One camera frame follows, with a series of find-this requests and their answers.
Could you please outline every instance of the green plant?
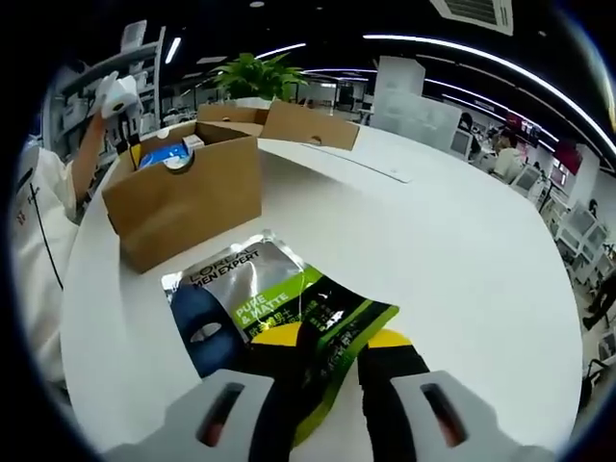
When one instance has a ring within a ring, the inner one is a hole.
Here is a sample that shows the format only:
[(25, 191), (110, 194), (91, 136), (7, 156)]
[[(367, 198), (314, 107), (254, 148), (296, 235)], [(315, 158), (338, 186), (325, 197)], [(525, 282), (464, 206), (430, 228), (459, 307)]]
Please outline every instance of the green plant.
[(258, 60), (250, 53), (242, 53), (231, 63), (213, 69), (217, 75), (212, 81), (233, 99), (259, 96), (272, 100), (275, 96), (288, 101), (292, 84), (306, 85), (306, 81), (301, 78), (300, 67), (286, 67), (281, 63), (286, 56)]

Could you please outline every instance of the person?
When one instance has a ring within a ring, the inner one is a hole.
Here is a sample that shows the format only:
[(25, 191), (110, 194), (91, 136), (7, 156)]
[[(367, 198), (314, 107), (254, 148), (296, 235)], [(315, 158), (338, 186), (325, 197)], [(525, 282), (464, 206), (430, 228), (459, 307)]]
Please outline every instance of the person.
[(488, 130), (488, 133), (486, 134), (486, 138), (488, 140), (490, 140), (490, 143), (492, 144), (492, 148), (494, 149), (494, 147), (497, 145), (497, 142), (499, 141), (499, 137), (501, 136), (501, 133), (506, 130), (506, 125), (501, 125), (500, 127), (492, 127), (490, 130)]
[(597, 217), (597, 208), (599, 207), (599, 203), (597, 202), (597, 199), (590, 199), (590, 202), (588, 202), (588, 211), (593, 214), (593, 217)]
[(592, 316), (581, 320), (587, 330), (592, 329), (600, 319), (607, 314), (609, 309), (616, 301), (616, 269), (603, 280), (595, 299), (588, 307), (588, 311)]
[(88, 193), (105, 135), (100, 108), (116, 76), (103, 79), (96, 90), (94, 116), (72, 162), (65, 166), (54, 152), (34, 143), (20, 158), (11, 226), (16, 292), (43, 378), (60, 386), (63, 280), (77, 236), (77, 208)]
[(496, 139), (494, 150), (497, 153), (497, 162), (489, 173), (499, 178), (507, 185), (511, 184), (524, 168), (522, 153), (516, 149), (518, 139), (508, 130), (500, 133)]
[(458, 122), (458, 128), (471, 134), (471, 156), (469, 157), (474, 159), (476, 154), (481, 152), (481, 144), (479, 144), (479, 141), (477, 141), (475, 135), (473, 134), (473, 117), (469, 113), (462, 113), (460, 116), (460, 121)]

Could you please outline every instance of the computer monitor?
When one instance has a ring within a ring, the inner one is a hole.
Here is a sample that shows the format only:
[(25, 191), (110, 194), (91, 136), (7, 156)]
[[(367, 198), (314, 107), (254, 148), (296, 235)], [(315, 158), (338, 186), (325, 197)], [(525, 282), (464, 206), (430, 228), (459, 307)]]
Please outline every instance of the computer monitor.
[(603, 228), (599, 223), (595, 225), (595, 228), (588, 234), (588, 243), (594, 248), (601, 248), (601, 245), (607, 239), (607, 230)]
[(595, 224), (595, 217), (581, 205), (577, 204), (568, 216), (570, 227), (575, 229), (581, 236), (584, 236)]
[(453, 154), (462, 155), (464, 159), (468, 159), (472, 142), (473, 135), (471, 135), (469, 132), (458, 129), (453, 134), (453, 141), (451, 142), (451, 152)]
[(511, 183), (511, 188), (524, 197), (528, 197), (530, 189), (539, 178), (541, 178), (541, 171), (533, 166), (524, 166), (520, 174)]

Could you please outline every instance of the green label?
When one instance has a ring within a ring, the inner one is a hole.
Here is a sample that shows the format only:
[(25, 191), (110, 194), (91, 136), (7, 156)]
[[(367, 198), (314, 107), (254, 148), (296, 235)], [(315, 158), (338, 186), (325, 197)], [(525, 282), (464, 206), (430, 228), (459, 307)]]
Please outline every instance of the green label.
[[(312, 412), (297, 425), (294, 447), (308, 438), (325, 419), (334, 405), (334, 400), (350, 366), (361, 349), (398, 311), (399, 308), (395, 305), (387, 306), (366, 300), (356, 309), (356, 313), (349, 321), (336, 329), (333, 336), (328, 336), (329, 340), (325, 346), (319, 343), (319, 349), (321, 354), (324, 351), (324, 357), (322, 356), (320, 361), (316, 360), (311, 365), (314, 369), (307, 371), (302, 390), (303, 399), (318, 398), (319, 400)], [(316, 385), (313, 393), (307, 390), (311, 387), (311, 382)]]
[(304, 272), (296, 274), (242, 303), (233, 312), (233, 321), (240, 329), (246, 329), (287, 301), (296, 298), (309, 284), (314, 284), (320, 277), (320, 272), (308, 267)]

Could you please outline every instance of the white table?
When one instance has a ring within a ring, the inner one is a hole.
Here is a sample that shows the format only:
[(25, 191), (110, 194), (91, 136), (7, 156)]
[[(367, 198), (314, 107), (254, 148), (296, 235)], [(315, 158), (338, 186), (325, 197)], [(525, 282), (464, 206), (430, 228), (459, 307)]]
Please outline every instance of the white table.
[[(491, 403), (511, 437), (565, 443), (581, 338), (567, 273), (532, 204), (447, 154), (370, 127), (350, 153), (259, 147), (273, 153), (263, 154), (263, 215), (143, 275), (120, 261), (100, 190), (93, 199), (64, 280), (62, 348), (77, 419), (96, 448), (140, 440), (199, 382), (161, 276), (264, 228), (353, 291), (399, 305), (388, 327)], [(354, 375), (345, 390), (292, 460), (372, 460)]]

